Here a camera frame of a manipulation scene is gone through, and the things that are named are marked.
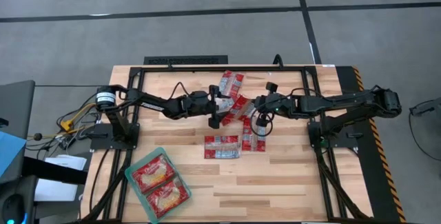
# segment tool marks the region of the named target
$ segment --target plastic container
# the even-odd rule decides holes
[[[157,185],[156,187],[152,188],[150,191],[146,192],[145,194],[143,194],[141,189],[139,188],[138,184],[136,183],[136,181],[132,177],[132,173],[135,172],[136,170],[138,170],[139,168],[143,167],[145,164],[149,163],[152,159],[155,159],[157,156],[159,156],[161,154],[163,156],[165,156],[165,158],[168,160],[168,163],[172,166],[172,168],[175,171],[176,175],[174,177],[172,177],[171,179],[169,179],[167,181],[164,181],[161,184]],[[179,174],[178,170],[174,166],[173,162],[170,161],[169,156],[167,155],[167,153],[165,152],[165,150],[162,147],[156,148],[153,152],[150,152],[147,156],[142,158],[140,161],[138,161],[135,164],[131,165],[129,168],[127,168],[125,170],[124,174],[125,174],[125,177],[127,178],[127,180],[129,181],[130,185],[132,186],[133,190],[135,191],[135,194],[138,196],[138,199],[141,202],[141,205],[143,206],[145,213],[148,215],[149,222],[151,222],[153,224],[159,223],[162,219],[164,219],[166,216],[171,214],[174,210],[176,210],[177,208],[182,206],[184,203],[186,203],[188,201],[188,199],[190,199],[192,197],[192,192],[190,191],[190,189],[188,188],[187,184],[182,179],[181,175]],[[158,188],[158,187],[160,187],[160,186],[170,182],[171,180],[173,180],[176,176],[178,176],[179,179],[181,180],[181,182],[184,185],[184,188],[187,191],[189,197],[184,202],[182,202],[180,205],[178,205],[175,208],[173,208],[170,211],[168,211],[162,217],[157,218],[155,213],[154,213],[154,210],[152,209],[152,207],[150,206],[150,204],[147,201],[147,196],[150,195],[156,188]]]

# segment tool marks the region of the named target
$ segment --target white paper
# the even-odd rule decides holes
[[[47,163],[69,167],[76,170],[82,170],[86,163],[85,158],[58,155],[55,158],[46,158]],[[35,189],[35,201],[73,201],[75,200],[76,189],[78,185],[39,179]]]

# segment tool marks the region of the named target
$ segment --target wooden tabletop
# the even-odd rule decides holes
[[[115,66],[110,84],[127,85],[130,66]],[[289,94],[293,88],[302,87],[299,72],[243,72],[240,94],[255,98],[267,94],[268,81],[279,85],[278,92]],[[341,94],[336,69],[317,66],[320,89],[325,96]],[[218,85],[222,72],[148,72],[143,91],[170,97],[173,87],[181,81],[188,92],[208,91],[208,86]],[[175,96],[184,92],[178,88]],[[329,115],[342,112],[330,112]],[[163,147],[190,186],[193,197],[181,209],[168,216],[164,222],[212,221],[325,221],[316,157],[309,146],[307,120],[274,119],[274,130],[267,137],[266,152],[243,152],[239,159],[220,160],[203,158],[203,141],[207,135],[241,135],[243,124],[232,123],[219,130],[207,125],[208,116],[198,116],[173,121],[161,113],[141,108],[139,123],[141,133],[138,147],[133,152],[136,162]],[[343,188],[354,203],[372,216],[369,198],[358,157],[346,148],[334,149]],[[95,152],[89,174],[81,213],[89,212],[92,183],[104,151]],[[109,151],[98,175],[92,204],[100,199],[109,183],[114,151]],[[334,214],[338,216],[335,192],[330,186]],[[112,201],[110,217],[116,216],[119,188]],[[130,186],[123,222],[148,220],[138,198]]]

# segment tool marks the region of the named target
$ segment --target food package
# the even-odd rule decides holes
[[[254,131],[264,135],[265,128],[253,125]],[[264,152],[266,137],[255,135],[251,130],[251,121],[249,118],[243,121],[242,133],[242,151]]]
[[[222,79],[219,83],[219,91],[225,96],[230,96],[230,99],[219,99],[219,103],[217,105],[219,106],[218,113],[226,112],[228,111],[234,104],[234,101],[237,99],[237,95],[239,92],[239,89],[242,85],[244,75],[232,71],[225,71]]]
[[[161,154],[134,171],[132,177],[144,194],[157,185],[171,179],[174,174],[175,171],[170,166],[167,158]]]
[[[240,157],[238,136],[206,136],[206,159],[237,159]]]
[[[189,194],[177,176],[169,183],[158,187],[148,195],[147,202],[152,207],[156,217],[160,218],[188,198]]]
[[[237,119],[243,120],[248,117],[248,115],[251,115],[253,110],[254,104],[252,100],[240,95],[229,109],[227,115],[222,119],[222,125],[228,125]]]

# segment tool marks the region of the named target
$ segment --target yellow black hazard tape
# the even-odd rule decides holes
[[[365,88],[363,87],[363,82],[361,80],[360,72],[355,67],[353,67],[353,71],[356,74],[358,88],[360,89],[360,91],[364,90]],[[383,146],[380,141],[380,136],[378,135],[377,126],[375,125],[375,122],[373,121],[373,119],[369,119],[369,122],[371,124],[371,129],[372,129],[373,137],[375,138],[375,143],[377,145],[378,152],[380,153],[380,159],[382,160],[382,163],[383,163],[384,173],[386,174],[386,177],[387,177],[387,183],[389,184],[389,187],[391,188],[393,201],[395,202],[398,215],[400,216],[400,221],[402,223],[405,223],[406,218],[404,217],[404,212],[402,211],[401,202],[400,202],[400,199],[398,198],[397,190],[396,190],[395,184],[393,183],[393,180],[392,180],[391,170],[389,169],[389,165],[387,164],[386,156],[384,155],[384,150],[383,150]]]

